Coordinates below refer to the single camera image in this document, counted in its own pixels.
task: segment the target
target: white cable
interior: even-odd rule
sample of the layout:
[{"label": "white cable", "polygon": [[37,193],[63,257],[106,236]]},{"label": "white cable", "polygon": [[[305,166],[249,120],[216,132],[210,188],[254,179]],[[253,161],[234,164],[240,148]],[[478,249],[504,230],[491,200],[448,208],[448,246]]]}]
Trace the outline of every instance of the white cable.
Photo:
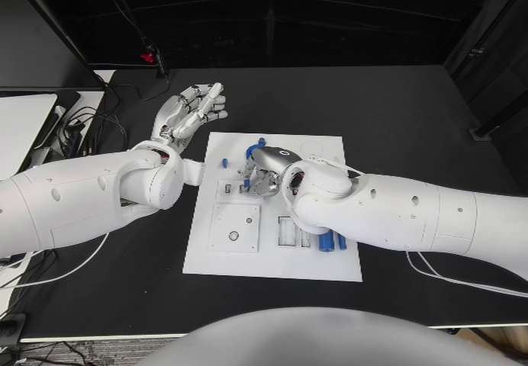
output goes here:
[{"label": "white cable", "polygon": [[332,165],[332,166],[335,166],[337,168],[340,168],[340,169],[347,169],[347,170],[351,170],[353,172],[355,172],[355,173],[358,173],[360,175],[366,175],[366,173],[364,172],[361,172],[360,170],[355,170],[354,168],[351,168],[348,165],[345,165],[345,164],[341,164],[341,163],[338,163],[338,162],[334,162],[332,160],[330,160],[330,159],[327,159],[327,158],[324,158],[322,156],[319,156],[319,155],[311,155],[309,156],[309,159],[319,159],[319,160],[322,160],[328,165]]},{"label": "white cable", "polygon": [[97,247],[97,250],[94,251],[94,253],[91,253],[91,256],[89,257],[89,259],[67,274],[64,274],[63,276],[58,276],[57,278],[53,278],[50,280],[44,280],[44,281],[40,281],[40,282],[31,282],[29,284],[18,284],[16,286],[0,287],[0,290],[9,290],[12,288],[29,287],[29,286],[35,286],[37,284],[48,284],[50,282],[54,282],[54,281],[60,280],[61,278],[66,278],[67,276],[70,276],[91,261],[91,259],[94,258],[97,252],[100,251],[100,249],[102,249],[102,247],[104,245],[104,242],[107,241],[109,234],[110,233],[107,233],[107,235],[104,236],[103,242],[102,242],[100,246]]},{"label": "white cable", "polygon": [[5,269],[9,269],[11,267],[14,267],[14,265],[18,265],[19,263],[28,261],[29,259],[32,259],[40,253],[42,253],[44,250],[40,250],[38,252],[35,252],[32,255],[27,256],[21,261],[16,261],[15,263],[12,263],[11,265],[8,265],[6,267],[2,267],[0,268],[0,272],[5,270]]},{"label": "white cable", "polygon": [[493,292],[497,292],[497,293],[500,293],[500,294],[506,294],[506,295],[511,295],[511,296],[518,296],[518,297],[528,297],[528,293],[527,293],[527,292],[520,292],[520,291],[516,291],[516,290],[510,290],[510,289],[507,289],[507,288],[495,287],[495,286],[491,286],[491,285],[488,285],[488,284],[474,284],[472,282],[465,282],[465,281],[459,281],[459,280],[456,280],[456,279],[454,279],[454,278],[443,277],[443,276],[438,273],[438,271],[435,271],[433,266],[429,264],[429,262],[428,262],[428,260],[426,260],[426,258],[425,258],[425,256],[422,255],[422,253],[420,253],[420,252],[419,252],[420,257],[422,257],[422,259],[425,260],[425,263],[426,263],[426,265],[429,266],[429,269],[433,271],[433,273],[435,273],[435,274],[430,274],[430,273],[428,273],[428,272],[425,272],[425,271],[419,270],[419,269],[418,269],[418,267],[416,267],[416,266],[415,266],[415,264],[413,264],[412,259],[410,259],[410,253],[409,253],[409,252],[406,252],[406,254],[407,254],[407,261],[409,261],[409,263],[410,263],[410,266],[412,266],[412,267],[413,267],[413,269],[415,269],[419,273],[422,273],[423,275],[426,275],[426,276],[429,276],[429,277],[433,277],[433,278],[438,278],[439,280],[445,280],[445,281],[448,281],[448,282],[452,282],[454,284],[464,284],[465,286],[472,286],[472,287],[480,288],[481,290],[493,291]]}]

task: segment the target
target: computer monitor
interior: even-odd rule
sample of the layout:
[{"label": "computer monitor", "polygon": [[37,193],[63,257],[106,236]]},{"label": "computer monitor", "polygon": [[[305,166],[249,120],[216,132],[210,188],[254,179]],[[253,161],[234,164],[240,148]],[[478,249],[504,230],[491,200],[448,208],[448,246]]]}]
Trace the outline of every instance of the computer monitor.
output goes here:
[{"label": "computer monitor", "polygon": [[0,1],[0,44],[0,91],[104,89],[35,0]]}]

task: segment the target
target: gray carpet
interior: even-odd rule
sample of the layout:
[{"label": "gray carpet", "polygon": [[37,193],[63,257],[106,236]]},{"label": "gray carpet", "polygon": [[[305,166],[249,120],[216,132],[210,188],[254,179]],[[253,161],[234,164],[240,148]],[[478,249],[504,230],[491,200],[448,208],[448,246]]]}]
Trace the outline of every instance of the gray carpet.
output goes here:
[{"label": "gray carpet", "polygon": [[[96,366],[133,366],[154,351],[156,351],[156,349],[164,347],[174,340],[175,338],[125,339],[113,341],[70,342],[68,344],[86,355],[86,360],[93,362]],[[32,349],[50,344],[53,343],[27,345],[22,349]],[[51,361],[84,364],[83,357],[73,352],[63,343],[34,351],[22,352],[21,354],[21,359],[47,357]],[[28,360],[24,365],[38,366],[41,365],[41,361]]]}]

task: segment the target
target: black table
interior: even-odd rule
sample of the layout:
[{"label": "black table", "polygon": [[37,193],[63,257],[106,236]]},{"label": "black table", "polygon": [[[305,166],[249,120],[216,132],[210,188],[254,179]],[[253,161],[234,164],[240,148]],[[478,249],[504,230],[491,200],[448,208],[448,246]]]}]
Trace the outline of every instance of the black table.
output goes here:
[{"label": "black table", "polygon": [[[120,71],[113,83],[143,95],[164,90],[155,71]],[[185,69],[172,88],[139,101],[130,88],[119,117],[130,146],[149,139],[155,116],[190,85],[223,82],[230,117],[195,134],[184,157],[203,161],[211,131],[344,136],[347,163],[451,188],[497,194],[521,191],[478,127],[442,66],[304,69]],[[106,152],[122,136],[107,127]],[[528,323],[528,299],[494,294],[419,274],[406,253],[360,243],[364,283],[184,274],[198,188],[187,186],[168,211],[113,232],[100,254],[64,280],[34,287],[18,312],[29,316],[22,338],[187,333],[242,313],[278,307],[342,307],[428,326]],[[77,266],[102,238],[60,249],[47,278]],[[511,272],[456,255],[426,255],[439,272],[528,290]]]}]

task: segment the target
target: robotic hand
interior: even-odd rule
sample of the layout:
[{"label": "robotic hand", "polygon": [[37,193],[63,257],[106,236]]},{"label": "robotic hand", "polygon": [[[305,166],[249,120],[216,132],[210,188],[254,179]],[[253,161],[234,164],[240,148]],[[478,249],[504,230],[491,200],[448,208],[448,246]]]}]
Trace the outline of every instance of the robotic hand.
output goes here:
[{"label": "robotic hand", "polygon": [[166,210],[204,164],[182,159],[197,129],[227,117],[223,84],[195,85],[165,103],[152,140],[128,152],[63,160],[0,181],[0,258],[71,246]]},{"label": "robotic hand", "polygon": [[272,147],[256,148],[250,160],[250,168],[266,174],[249,193],[282,191],[292,219],[309,233],[335,230],[386,249],[464,255],[528,280],[528,198],[386,175],[350,179],[344,170],[354,169],[345,165],[319,156],[302,160]]}]

